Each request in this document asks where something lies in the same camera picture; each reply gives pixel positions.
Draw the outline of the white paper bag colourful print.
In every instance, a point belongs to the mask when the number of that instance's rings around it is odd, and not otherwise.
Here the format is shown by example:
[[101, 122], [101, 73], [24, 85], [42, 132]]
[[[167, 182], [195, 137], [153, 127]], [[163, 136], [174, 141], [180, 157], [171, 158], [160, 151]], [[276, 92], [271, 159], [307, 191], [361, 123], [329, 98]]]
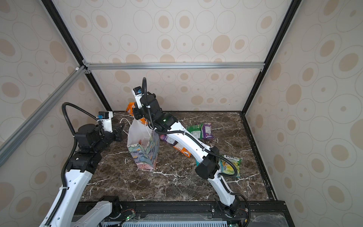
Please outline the white paper bag colourful print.
[[160, 145], [159, 135], [133, 119], [128, 130], [127, 148], [138, 169], [155, 170]]

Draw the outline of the small purple candy bag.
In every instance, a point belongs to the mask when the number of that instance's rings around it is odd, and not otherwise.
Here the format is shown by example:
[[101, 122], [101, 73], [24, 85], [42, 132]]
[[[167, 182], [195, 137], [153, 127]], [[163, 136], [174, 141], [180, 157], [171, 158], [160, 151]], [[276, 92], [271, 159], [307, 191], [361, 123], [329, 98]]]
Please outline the small purple candy bag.
[[160, 140], [167, 142], [170, 145], [174, 146], [177, 144], [177, 141], [174, 140], [173, 138], [169, 137], [168, 135], [160, 134], [159, 138], [160, 138]]

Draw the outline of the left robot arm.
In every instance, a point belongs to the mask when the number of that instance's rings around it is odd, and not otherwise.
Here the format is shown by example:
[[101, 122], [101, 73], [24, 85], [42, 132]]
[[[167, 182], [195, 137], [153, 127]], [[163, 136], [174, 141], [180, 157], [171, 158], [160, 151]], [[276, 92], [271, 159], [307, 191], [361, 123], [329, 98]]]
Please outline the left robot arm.
[[74, 135], [76, 144], [61, 171], [62, 185], [42, 227], [95, 227], [106, 217], [120, 216], [118, 197], [104, 196], [79, 221], [72, 222], [81, 196], [102, 159], [101, 153], [113, 142], [123, 140], [123, 129], [123, 123], [112, 127], [110, 121], [79, 127]]

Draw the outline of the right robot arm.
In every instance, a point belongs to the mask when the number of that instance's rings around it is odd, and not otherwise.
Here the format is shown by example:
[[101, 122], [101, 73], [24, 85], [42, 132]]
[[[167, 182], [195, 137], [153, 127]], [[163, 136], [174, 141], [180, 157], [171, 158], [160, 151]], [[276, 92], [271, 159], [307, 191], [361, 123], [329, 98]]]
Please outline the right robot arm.
[[235, 177], [236, 167], [226, 160], [233, 168], [233, 173], [222, 173], [219, 161], [224, 157], [219, 154], [217, 147], [204, 144], [188, 132], [176, 117], [163, 112], [154, 94], [149, 92], [143, 94], [140, 87], [137, 88], [137, 91], [137, 94], [133, 94], [136, 105], [133, 108], [134, 117], [137, 120], [145, 118], [150, 128], [156, 133], [167, 135], [186, 148], [199, 163], [195, 169], [197, 175], [210, 182], [219, 196], [220, 202], [224, 205], [224, 212], [228, 216], [234, 217], [237, 214], [240, 200], [231, 191], [224, 176]]

